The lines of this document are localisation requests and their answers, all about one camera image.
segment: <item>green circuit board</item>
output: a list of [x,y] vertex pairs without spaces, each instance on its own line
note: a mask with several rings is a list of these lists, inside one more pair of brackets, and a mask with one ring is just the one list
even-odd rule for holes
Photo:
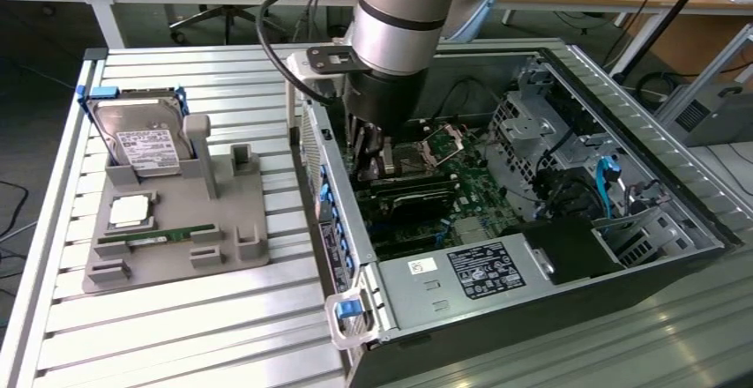
[[[435,126],[434,130],[439,129],[439,131],[434,132],[427,140],[436,161],[458,150],[456,138],[442,128],[442,125]],[[400,151],[410,157],[408,160],[395,159],[404,164],[406,171],[422,175],[451,175],[454,201],[446,215],[440,217],[416,224],[384,226],[373,224],[371,216],[387,205],[369,200],[368,191],[355,192],[371,236],[371,245],[380,259],[450,248],[463,245],[470,239],[494,238],[506,227],[520,223],[520,218],[504,198],[483,162],[482,154],[476,150],[478,143],[479,140],[466,132],[462,136],[463,149],[436,167],[430,166],[420,159],[422,147],[418,142],[400,143],[392,147],[393,152]],[[475,227],[471,237],[468,233],[460,232],[468,223]]]

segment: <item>motherboard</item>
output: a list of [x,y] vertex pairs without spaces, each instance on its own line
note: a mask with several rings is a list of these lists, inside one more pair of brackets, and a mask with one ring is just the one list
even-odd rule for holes
[[380,259],[491,239],[520,223],[487,169],[488,141],[448,123],[423,132],[391,146],[393,176],[352,185]]

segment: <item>hard drive label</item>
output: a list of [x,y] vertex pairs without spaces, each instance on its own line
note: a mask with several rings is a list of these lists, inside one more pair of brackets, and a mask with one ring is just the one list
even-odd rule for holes
[[168,130],[117,132],[117,140],[134,170],[177,167],[177,152]]
[[447,258],[471,300],[526,286],[500,242],[455,251]]

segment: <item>office chair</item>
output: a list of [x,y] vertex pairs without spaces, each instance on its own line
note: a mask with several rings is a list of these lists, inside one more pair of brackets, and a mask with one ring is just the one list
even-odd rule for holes
[[[199,22],[204,22],[208,19],[224,16],[224,45],[231,43],[231,28],[235,23],[235,18],[244,19],[253,24],[259,25],[256,22],[256,17],[245,11],[245,9],[251,8],[252,6],[233,6],[224,4],[217,6],[212,9],[207,8],[205,4],[199,5],[199,13],[192,15],[189,18],[179,20],[177,22],[169,22],[169,37],[173,39],[175,43],[184,44],[185,43],[185,35],[180,32],[181,28],[192,26]],[[172,19],[173,12],[172,12],[172,5],[164,6],[167,11],[168,19]],[[268,19],[263,19],[263,25],[265,25],[271,30],[273,30],[277,40],[275,42],[284,42],[285,40],[285,31],[281,26],[271,22]]]

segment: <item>blue cable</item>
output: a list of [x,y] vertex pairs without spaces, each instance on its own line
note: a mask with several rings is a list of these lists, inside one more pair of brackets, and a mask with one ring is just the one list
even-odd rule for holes
[[603,156],[596,163],[596,189],[600,194],[600,201],[607,209],[607,219],[611,219],[611,204],[608,202],[607,181],[616,181],[622,169],[608,156]]

